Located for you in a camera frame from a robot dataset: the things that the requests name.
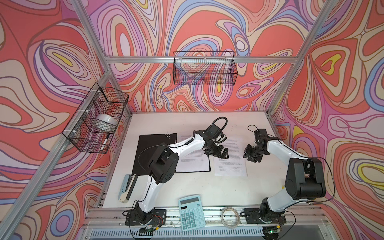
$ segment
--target stapler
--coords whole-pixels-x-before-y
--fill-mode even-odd
[[[120,194],[119,194],[119,201],[123,203],[127,203],[132,191],[133,187],[135,186],[137,181],[137,175],[134,174],[133,176],[130,174],[126,174],[124,176],[124,180],[121,184]]]

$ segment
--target calculator display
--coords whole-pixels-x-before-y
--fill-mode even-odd
[[[180,201],[180,204],[188,204],[190,202],[197,202],[198,200],[199,200],[199,198],[195,197],[195,198],[191,198],[191,199]]]

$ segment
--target light blue calculator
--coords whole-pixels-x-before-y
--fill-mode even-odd
[[[179,199],[179,210],[183,231],[194,230],[205,226],[200,195]]]

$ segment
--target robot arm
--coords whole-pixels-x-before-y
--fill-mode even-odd
[[[219,119],[224,119],[225,124],[222,128],[215,125]],[[212,155],[222,159],[228,159],[228,148],[224,148],[220,143],[227,137],[222,130],[227,125],[225,117],[217,118],[206,130],[194,131],[192,137],[176,144],[157,147],[148,162],[148,182],[143,196],[135,205],[135,212],[142,224],[148,223],[152,218],[151,211],[155,208],[156,198],[164,183],[168,182],[175,173],[180,157],[193,151],[203,149],[207,156]]]
[[[263,222],[298,202],[325,196],[323,165],[319,159],[300,155],[277,137],[269,136],[265,129],[254,134],[255,146],[248,145],[243,157],[261,162],[263,155],[274,154],[288,167],[285,188],[261,203],[259,214]]]

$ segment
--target psychedelic pattern backdrop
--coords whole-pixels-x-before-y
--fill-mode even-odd
[[[68,1],[0,1],[0,220],[103,72]],[[68,147],[13,239],[75,237],[125,122],[108,154]]]
[[[322,5],[322,0],[97,0],[86,10],[110,56],[224,50],[236,56],[296,56]],[[132,111],[263,111],[289,65],[239,63],[235,86],[204,87],[174,86],[172,67],[111,65]]]
[[[286,144],[330,164],[322,208],[340,239],[384,239],[383,39],[383,1],[339,1],[273,115]]]

